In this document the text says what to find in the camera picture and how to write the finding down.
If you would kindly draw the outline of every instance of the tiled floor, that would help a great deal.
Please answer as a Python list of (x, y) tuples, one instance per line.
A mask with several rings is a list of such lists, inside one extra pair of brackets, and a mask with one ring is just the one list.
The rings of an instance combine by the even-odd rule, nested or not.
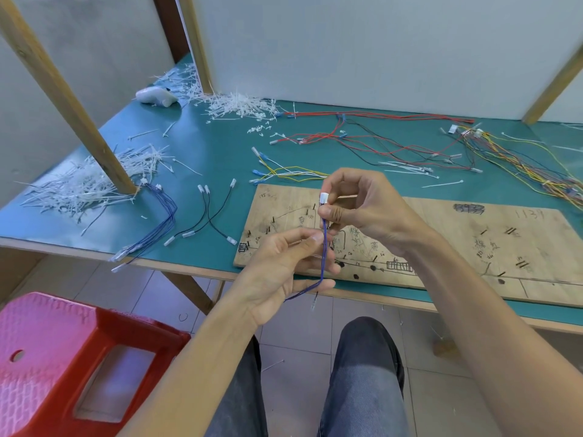
[[(193, 334), (204, 321), (204, 314), (160, 272), (128, 267), (114, 274), (110, 268), (106, 263), (49, 256), (12, 297), (44, 291), (149, 316)], [(219, 284), (196, 280), (211, 296)], [(223, 294), (229, 288), (227, 283)], [(262, 373), (272, 437), (316, 434), (340, 332), (359, 316), (383, 323), (401, 353), (406, 365), (404, 404), (412, 436), (500, 435), (466, 365), (433, 355), (433, 341), (449, 334), (439, 315), (326, 296), (319, 296), (312, 309), (313, 301), (313, 296), (306, 295), (284, 304), (255, 333), (263, 368), (276, 364)], [(583, 370), (583, 337), (548, 331), (542, 335)]]

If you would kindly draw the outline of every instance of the right hand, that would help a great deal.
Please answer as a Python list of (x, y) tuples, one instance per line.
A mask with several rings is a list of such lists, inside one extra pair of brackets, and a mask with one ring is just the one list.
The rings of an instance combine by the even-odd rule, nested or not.
[[(329, 193), (328, 204), (320, 206), (318, 214), (333, 223), (332, 235), (353, 225), (394, 255), (404, 256), (432, 232), (381, 172), (340, 168), (324, 180), (321, 191)], [(352, 195), (356, 197), (338, 199)]]

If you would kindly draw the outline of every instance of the forearm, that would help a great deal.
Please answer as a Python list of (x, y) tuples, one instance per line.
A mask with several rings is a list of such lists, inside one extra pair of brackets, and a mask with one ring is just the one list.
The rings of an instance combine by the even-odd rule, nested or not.
[(506, 435), (576, 435), (583, 376), (440, 235), (405, 258), (430, 293)]
[(120, 437), (204, 435), (257, 329), (227, 294), (213, 308)]

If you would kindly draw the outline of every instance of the fingernail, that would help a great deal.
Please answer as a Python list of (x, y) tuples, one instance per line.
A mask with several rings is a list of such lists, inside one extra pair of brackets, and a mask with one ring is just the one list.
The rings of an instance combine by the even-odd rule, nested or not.
[(330, 207), (330, 205), (323, 205), (322, 207), (320, 207), (320, 210), (318, 213), (324, 219), (328, 219), (328, 216), (330, 216), (331, 212), (332, 212), (332, 208)]
[(322, 243), (324, 242), (324, 233), (322, 233), (321, 231), (318, 231), (317, 233), (314, 233), (313, 235), (310, 236), (313, 240), (315, 240), (318, 243)]

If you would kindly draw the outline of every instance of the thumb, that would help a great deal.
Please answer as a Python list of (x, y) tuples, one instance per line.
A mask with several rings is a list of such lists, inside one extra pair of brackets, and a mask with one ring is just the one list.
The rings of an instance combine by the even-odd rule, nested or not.
[(295, 267), (299, 261), (313, 255), (316, 251), (318, 251), (318, 248), (322, 245), (323, 242), (324, 233), (318, 231), (311, 235), (309, 238), (304, 239), (299, 244), (288, 249), (286, 256), (291, 262), (293, 262), (293, 266)]
[(322, 219), (342, 225), (356, 224), (356, 210), (339, 207), (338, 205), (322, 205), (318, 209)]

